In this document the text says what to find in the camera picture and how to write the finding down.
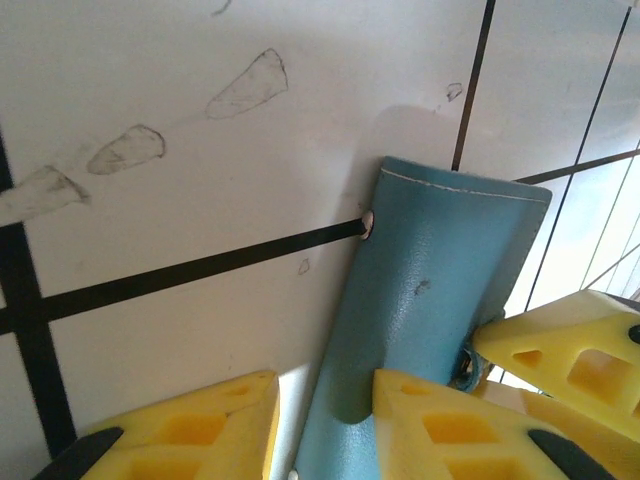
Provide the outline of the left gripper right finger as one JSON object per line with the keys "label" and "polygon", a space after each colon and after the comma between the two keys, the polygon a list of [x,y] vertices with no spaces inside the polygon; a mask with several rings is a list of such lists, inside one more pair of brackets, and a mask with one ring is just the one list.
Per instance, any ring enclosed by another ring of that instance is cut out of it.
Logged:
{"label": "left gripper right finger", "polygon": [[401,371],[372,393],[381,480],[616,480],[554,427]]}

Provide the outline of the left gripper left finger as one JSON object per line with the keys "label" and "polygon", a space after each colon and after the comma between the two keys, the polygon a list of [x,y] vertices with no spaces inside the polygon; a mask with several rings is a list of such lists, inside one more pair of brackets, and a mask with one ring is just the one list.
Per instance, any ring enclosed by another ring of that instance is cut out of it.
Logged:
{"label": "left gripper left finger", "polygon": [[269,480],[279,413],[252,372],[104,420],[32,480]]}

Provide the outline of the teal leather card holder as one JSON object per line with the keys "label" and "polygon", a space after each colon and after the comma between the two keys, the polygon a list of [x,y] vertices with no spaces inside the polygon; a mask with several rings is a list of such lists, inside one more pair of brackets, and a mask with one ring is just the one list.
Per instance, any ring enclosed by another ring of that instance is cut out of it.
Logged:
{"label": "teal leather card holder", "polygon": [[299,480],[380,480],[373,375],[447,384],[472,330],[498,318],[549,190],[383,160],[373,227],[348,275],[294,463]]}

